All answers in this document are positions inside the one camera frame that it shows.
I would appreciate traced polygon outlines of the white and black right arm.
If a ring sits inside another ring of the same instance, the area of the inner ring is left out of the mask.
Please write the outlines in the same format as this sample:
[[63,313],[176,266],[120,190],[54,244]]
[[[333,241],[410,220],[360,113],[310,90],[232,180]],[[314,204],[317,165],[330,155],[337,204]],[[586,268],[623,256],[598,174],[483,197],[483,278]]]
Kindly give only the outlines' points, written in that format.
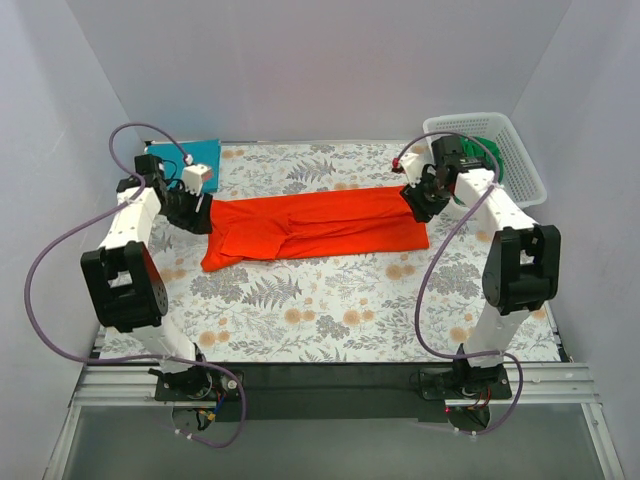
[[503,163],[493,149],[465,134],[428,134],[433,159],[404,147],[392,170],[406,176],[401,191],[414,219],[430,222],[450,201],[463,202],[463,218],[476,218],[491,236],[482,273],[485,304],[475,330],[448,365],[421,369],[415,378],[426,400],[469,399],[475,404],[512,395],[504,367],[511,340],[531,312],[554,298],[559,285],[561,234],[525,214],[500,184]]

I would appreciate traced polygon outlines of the orange t shirt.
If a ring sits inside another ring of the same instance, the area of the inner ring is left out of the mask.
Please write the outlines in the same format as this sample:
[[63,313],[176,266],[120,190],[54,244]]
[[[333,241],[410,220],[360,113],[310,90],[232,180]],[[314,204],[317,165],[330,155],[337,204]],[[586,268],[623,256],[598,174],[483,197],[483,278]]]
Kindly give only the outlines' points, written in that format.
[[212,202],[202,270],[430,246],[399,186]]

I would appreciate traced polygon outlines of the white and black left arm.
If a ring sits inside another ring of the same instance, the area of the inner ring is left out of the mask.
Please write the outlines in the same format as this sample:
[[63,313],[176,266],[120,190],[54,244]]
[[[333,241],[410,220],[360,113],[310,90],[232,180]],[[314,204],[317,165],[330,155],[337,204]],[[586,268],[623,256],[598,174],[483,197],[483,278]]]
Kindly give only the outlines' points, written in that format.
[[116,189],[120,211],[100,246],[82,255],[81,269],[100,324],[130,335],[157,356],[152,373],[163,387],[204,399],[213,390],[212,374],[202,365],[200,348],[167,316],[167,290],[148,243],[158,216],[192,234],[212,232],[212,197],[202,189],[212,171],[190,165],[171,187],[161,158],[140,155],[134,167],[134,175]]

